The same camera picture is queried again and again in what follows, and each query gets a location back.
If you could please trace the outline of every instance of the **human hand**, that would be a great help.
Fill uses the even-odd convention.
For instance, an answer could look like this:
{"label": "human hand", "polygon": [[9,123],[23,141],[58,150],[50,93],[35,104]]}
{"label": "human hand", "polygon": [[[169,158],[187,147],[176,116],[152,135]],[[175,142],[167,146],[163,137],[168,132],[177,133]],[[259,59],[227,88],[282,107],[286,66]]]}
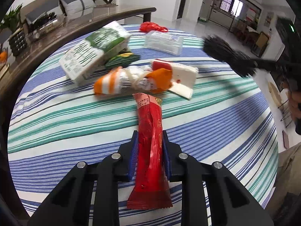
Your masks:
{"label": "human hand", "polygon": [[[289,89],[288,83],[284,82],[282,84],[283,88]],[[301,92],[291,92],[288,91],[286,93],[288,98],[288,107],[291,113],[292,120],[294,122],[297,121],[297,119],[301,119],[301,111],[298,108],[298,104],[301,103]]]}

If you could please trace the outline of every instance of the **green plant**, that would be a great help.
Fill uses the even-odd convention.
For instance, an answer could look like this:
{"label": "green plant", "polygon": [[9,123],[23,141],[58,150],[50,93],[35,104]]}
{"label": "green plant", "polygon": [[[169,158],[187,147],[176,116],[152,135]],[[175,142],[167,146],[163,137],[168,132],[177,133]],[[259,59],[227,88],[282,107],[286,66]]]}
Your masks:
{"label": "green plant", "polygon": [[5,28],[9,28],[12,33],[14,33],[17,30],[19,22],[21,23],[21,8],[22,4],[14,9],[10,9],[9,13],[4,15],[3,20],[0,23],[0,32]]}

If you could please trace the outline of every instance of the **round table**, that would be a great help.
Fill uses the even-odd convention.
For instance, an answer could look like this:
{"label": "round table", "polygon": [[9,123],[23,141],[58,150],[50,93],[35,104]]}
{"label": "round table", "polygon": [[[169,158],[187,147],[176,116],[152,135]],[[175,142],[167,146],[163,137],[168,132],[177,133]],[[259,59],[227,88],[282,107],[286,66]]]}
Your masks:
{"label": "round table", "polygon": [[[199,68],[191,100],[171,92],[156,95],[163,99],[163,129],[171,142],[198,161],[225,164],[264,207],[276,177],[278,145],[271,111],[257,84],[208,57],[201,50],[203,40],[192,34],[170,30],[184,37],[181,55],[173,56],[144,48],[145,34],[139,25],[124,28],[131,34],[130,49],[141,56],[134,65],[162,58]],[[93,84],[106,71],[94,72],[77,87],[59,66],[60,57],[86,36],[66,44],[37,68],[11,117],[9,165],[30,215],[77,162],[101,161],[138,129],[136,102],[131,95],[94,95]],[[180,224],[180,183],[170,183],[172,208],[146,211],[126,209],[134,184],[119,185],[120,225]],[[208,198],[206,202],[209,216]]]}

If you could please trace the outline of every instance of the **window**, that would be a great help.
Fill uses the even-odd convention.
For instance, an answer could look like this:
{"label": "window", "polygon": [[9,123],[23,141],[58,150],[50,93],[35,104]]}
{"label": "window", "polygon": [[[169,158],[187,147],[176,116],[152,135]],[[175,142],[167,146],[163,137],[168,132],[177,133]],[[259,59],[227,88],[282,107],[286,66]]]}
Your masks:
{"label": "window", "polygon": [[243,7],[243,3],[239,0],[234,0],[232,9],[231,9],[231,14],[234,15],[235,17],[238,17],[240,15],[241,9]]}
{"label": "window", "polygon": [[221,5],[219,6],[220,9],[229,12],[232,0],[222,0]]}

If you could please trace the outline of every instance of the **red snack wrapper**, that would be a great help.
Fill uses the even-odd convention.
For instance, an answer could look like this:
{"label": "red snack wrapper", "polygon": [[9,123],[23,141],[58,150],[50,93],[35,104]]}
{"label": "red snack wrapper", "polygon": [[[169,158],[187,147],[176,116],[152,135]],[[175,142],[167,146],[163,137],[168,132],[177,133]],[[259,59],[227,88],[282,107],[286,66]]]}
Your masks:
{"label": "red snack wrapper", "polygon": [[161,99],[133,94],[138,108],[138,166],[136,184],[127,201],[129,209],[172,207],[163,166]]}

